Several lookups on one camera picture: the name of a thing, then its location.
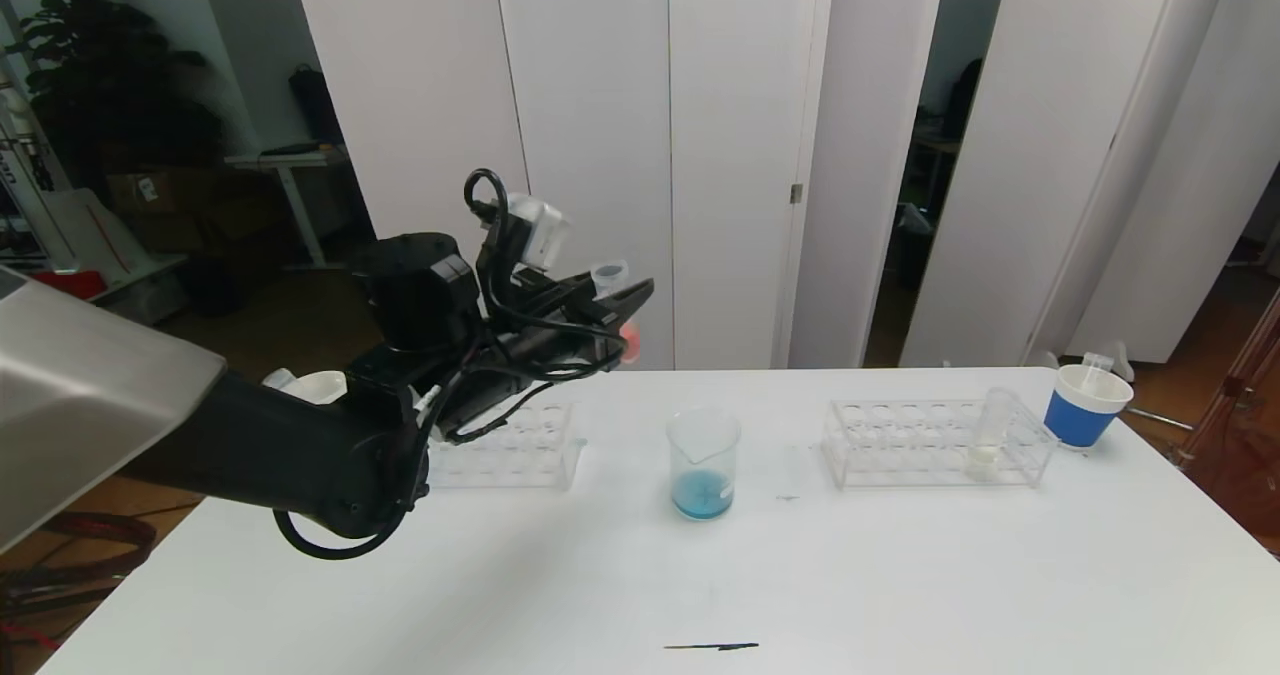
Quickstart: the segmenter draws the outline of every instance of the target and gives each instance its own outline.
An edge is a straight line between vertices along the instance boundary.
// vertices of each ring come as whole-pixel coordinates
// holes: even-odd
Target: white table
[[[320,238],[311,224],[311,215],[307,214],[307,205],[302,200],[297,179],[293,178],[294,168],[328,168],[349,160],[347,147],[325,147],[311,152],[293,152],[288,155],[233,155],[223,161],[232,168],[242,170],[274,172],[280,179],[284,196],[288,197],[289,210],[293,213],[293,222],[297,224],[302,243],[307,247],[314,268],[326,268],[324,247],[320,247]]]
[[[570,493],[435,492],[389,542],[308,560],[268,512],[209,501],[45,675],[1274,674],[1280,566],[1132,430],[1059,452],[1038,491],[836,492],[831,398],[1043,411],[1046,369],[616,373],[580,402]],[[663,424],[744,423],[736,501],[667,501]],[[778,496],[799,496],[782,500]],[[755,642],[733,652],[663,646]]]

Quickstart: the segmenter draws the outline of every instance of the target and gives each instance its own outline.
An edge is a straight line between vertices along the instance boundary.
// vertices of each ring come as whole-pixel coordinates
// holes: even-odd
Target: potted plant
[[[74,183],[106,193],[110,172],[220,158],[221,120],[183,87],[205,56],[172,49],[151,15],[118,0],[40,8],[9,51],[40,67],[27,77],[32,111]]]

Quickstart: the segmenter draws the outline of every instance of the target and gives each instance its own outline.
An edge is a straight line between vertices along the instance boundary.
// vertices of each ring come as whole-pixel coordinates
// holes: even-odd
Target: blue cup
[[[1085,377],[1093,371],[1093,380]],[[1069,447],[1093,447],[1116,414],[1133,400],[1133,388],[1114,373],[1085,365],[1064,365],[1057,371],[1044,425]]]

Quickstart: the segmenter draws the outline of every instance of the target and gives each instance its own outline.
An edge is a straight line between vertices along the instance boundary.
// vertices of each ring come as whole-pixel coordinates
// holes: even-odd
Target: white device
[[[509,214],[532,224],[529,245],[520,261],[535,270],[550,270],[572,223],[553,206],[518,192],[511,193]]]

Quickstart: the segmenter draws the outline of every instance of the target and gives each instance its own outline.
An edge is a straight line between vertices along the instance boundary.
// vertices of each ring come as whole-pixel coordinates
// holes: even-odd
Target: table leg
[[[289,209],[293,210],[293,222],[298,227],[298,234],[302,236],[303,245],[307,246],[307,254],[311,255],[311,264],[316,268],[324,268],[324,250],[320,247],[320,238],[316,237],[315,228],[311,227],[311,216],[307,214],[306,204],[302,202],[298,183],[293,179],[293,169],[288,165],[282,165],[275,169],[275,173],[280,177],[284,196],[289,199]]]
[[[929,170],[929,193],[928,200],[924,201],[925,210],[933,215],[933,201],[936,199],[934,190],[938,187],[938,170],[942,169],[942,151],[933,151],[933,169]]]

